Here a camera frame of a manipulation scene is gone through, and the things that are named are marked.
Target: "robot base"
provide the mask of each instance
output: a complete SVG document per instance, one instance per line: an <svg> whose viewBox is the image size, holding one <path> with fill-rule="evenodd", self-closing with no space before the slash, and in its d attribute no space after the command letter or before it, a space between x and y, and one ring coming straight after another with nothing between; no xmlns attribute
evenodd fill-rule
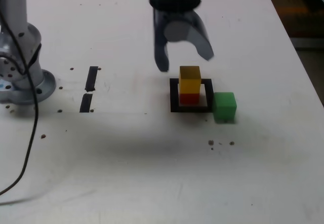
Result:
<svg viewBox="0 0 324 224"><path fill-rule="evenodd" d="M44 80L36 87L38 102L47 99L56 88L54 75L47 70L42 71ZM0 103L32 105L34 104L34 100L31 90L21 90L19 88L15 88L8 81L0 80Z"/></svg>

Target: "black cable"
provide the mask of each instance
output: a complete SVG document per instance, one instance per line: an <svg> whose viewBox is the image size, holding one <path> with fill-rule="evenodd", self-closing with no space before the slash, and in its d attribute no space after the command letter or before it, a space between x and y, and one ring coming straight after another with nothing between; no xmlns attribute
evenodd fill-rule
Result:
<svg viewBox="0 0 324 224"><path fill-rule="evenodd" d="M35 120L34 120L34 125L33 125L33 128L32 128L32 132L31 132L31 136L30 136L30 140L29 140L29 144L28 144L28 149L27 149L27 153L26 153L24 165L22 167L21 173L19 174L18 178L9 187L7 187L6 189L4 189L4 190L2 190L0 192L0 196L1 196L4 193L6 193L7 191L9 191L10 189L12 189L21 180L21 178L23 177L23 175L25 173L25 170L26 170L26 167L27 167L27 163L28 163L28 158L29 158L29 155L30 155L30 150L31 150L32 142L34 140L34 136L35 136L35 132L36 132L36 128L37 128L37 122L38 122L38 102L37 102L36 88L35 88L35 85L34 85L32 79L31 79L31 75L30 75L29 68L28 68L26 59L24 57L24 54L23 54L23 52L22 52L22 50L20 48L20 45L19 45L19 43L18 43L18 41L17 41L14 33L10 29L8 23L6 22L6 20L5 20L4 16L3 16L1 10L0 10L0 20L1 20L1 26L3 26L8 31L11 39L13 40L15 46L17 47L19 56L20 56L20 58L21 58L21 60L22 60L22 62L24 64L25 72L26 72L26 75L28 77L28 81L29 81L29 84L30 84L30 88L31 88L31 91L32 91L32 96L33 96L33 100L34 100L34 104L35 104Z"/></svg>

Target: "green cube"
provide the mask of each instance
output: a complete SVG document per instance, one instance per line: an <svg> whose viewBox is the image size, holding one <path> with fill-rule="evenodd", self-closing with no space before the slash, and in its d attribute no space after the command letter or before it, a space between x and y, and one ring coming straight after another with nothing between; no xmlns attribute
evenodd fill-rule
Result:
<svg viewBox="0 0 324 224"><path fill-rule="evenodd" d="M215 120L233 120L236 108L234 93L214 93L213 114Z"/></svg>

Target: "yellow cube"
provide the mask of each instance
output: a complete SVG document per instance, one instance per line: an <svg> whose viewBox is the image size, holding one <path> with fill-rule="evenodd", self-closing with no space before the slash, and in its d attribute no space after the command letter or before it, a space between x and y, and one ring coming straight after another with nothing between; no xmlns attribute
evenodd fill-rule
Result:
<svg viewBox="0 0 324 224"><path fill-rule="evenodd" d="M180 94L199 94L201 75L199 66L180 66Z"/></svg>

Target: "stacked cubes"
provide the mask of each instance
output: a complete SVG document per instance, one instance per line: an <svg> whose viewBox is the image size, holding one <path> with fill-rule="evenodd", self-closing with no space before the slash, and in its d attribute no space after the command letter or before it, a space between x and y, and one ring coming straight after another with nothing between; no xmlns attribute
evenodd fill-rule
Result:
<svg viewBox="0 0 324 224"><path fill-rule="evenodd" d="M180 66L180 104L199 104L201 75L199 66Z"/></svg>

